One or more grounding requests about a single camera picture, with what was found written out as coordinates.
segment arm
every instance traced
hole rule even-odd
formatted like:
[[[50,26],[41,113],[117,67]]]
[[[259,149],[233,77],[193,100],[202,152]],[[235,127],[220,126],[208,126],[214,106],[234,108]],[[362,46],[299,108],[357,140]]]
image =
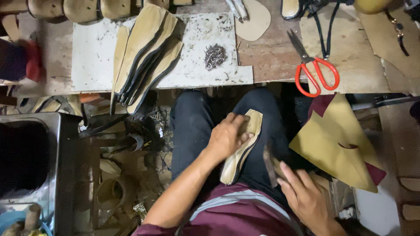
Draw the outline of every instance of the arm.
[[[213,129],[207,147],[159,197],[143,224],[163,228],[179,226],[211,171],[254,136],[245,133],[238,137],[238,130],[247,119],[248,116],[230,113]]]
[[[297,217],[317,236],[347,236],[341,225],[329,215],[321,186],[317,186],[304,170],[296,174],[286,163],[280,162],[280,168],[287,178],[277,179],[289,206]]]

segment person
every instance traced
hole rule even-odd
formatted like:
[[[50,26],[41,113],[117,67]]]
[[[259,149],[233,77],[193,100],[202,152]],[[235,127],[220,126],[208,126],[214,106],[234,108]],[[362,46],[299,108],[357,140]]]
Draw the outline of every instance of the person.
[[[239,127],[254,109],[263,114],[260,137],[247,156],[238,183],[214,187],[218,166],[254,134],[238,137]],[[185,91],[171,110],[173,183],[132,234],[140,235],[305,235],[344,236],[344,229],[327,211],[326,199],[305,170],[296,172],[281,161],[287,178],[271,188],[262,158],[269,139],[273,155],[290,155],[275,97],[266,88],[251,90],[233,112],[214,125],[209,98]]]

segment pile of nails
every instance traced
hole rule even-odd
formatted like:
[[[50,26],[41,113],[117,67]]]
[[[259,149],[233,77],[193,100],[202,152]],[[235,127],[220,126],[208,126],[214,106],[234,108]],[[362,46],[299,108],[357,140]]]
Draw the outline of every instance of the pile of nails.
[[[205,67],[208,71],[220,66],[224,61],[226,61],[226,50],[225,48],[214,45],[206,47],[206,56],[204,58]]]

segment grey stripe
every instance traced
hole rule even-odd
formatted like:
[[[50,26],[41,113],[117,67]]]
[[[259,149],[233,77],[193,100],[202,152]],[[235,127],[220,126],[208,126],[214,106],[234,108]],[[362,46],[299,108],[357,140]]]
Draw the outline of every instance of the grey stripe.
[[[283,208],[281,208],[277,203],[275,203],[274,201],[272,201],[268,197],[266,197],[262,194],[259,194],[257,192],[254,192],[250,189],[245,190],[245,191],[225,194],[223,196],[216,197],[216,198],[211,199],[209,201],[203,202],[194,211],[194,213],[190,217],[189,221],[193,221],[200,212],[202,212],[206,209],[209,209],[209,208],[212,208],[212,207],[224,206],[224,205],[228,205],[228,204],[233,204],[233,203],[236,203],[236,202],[238,202],[239,200],[242,200],[242,199],[259,200],[259,201],[269,205],[274,210],[280,212],[282,215],[284,215],[288,219],[288,221],[286,223],[288,223],[290,226],[292,226],[295,229],[295,231],[298,233],[298,235],[303,235],[302,230],[299,227],[299,225],[297,224],[297,222],[294,219],[292,219]]]

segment nail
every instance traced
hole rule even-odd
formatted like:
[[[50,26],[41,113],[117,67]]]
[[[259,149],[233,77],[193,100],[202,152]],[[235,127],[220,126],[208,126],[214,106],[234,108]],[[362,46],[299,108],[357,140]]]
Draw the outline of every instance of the nail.
[[[282,180],[281,178],[277,178],[277,183],[280,185],[284,184],[284,180]]]
[[[280,167],[283,169],[283,168],[287,168],[287,165],[286,165],[286,163],[284,162],[284,161],[281,161],[280,162]]]

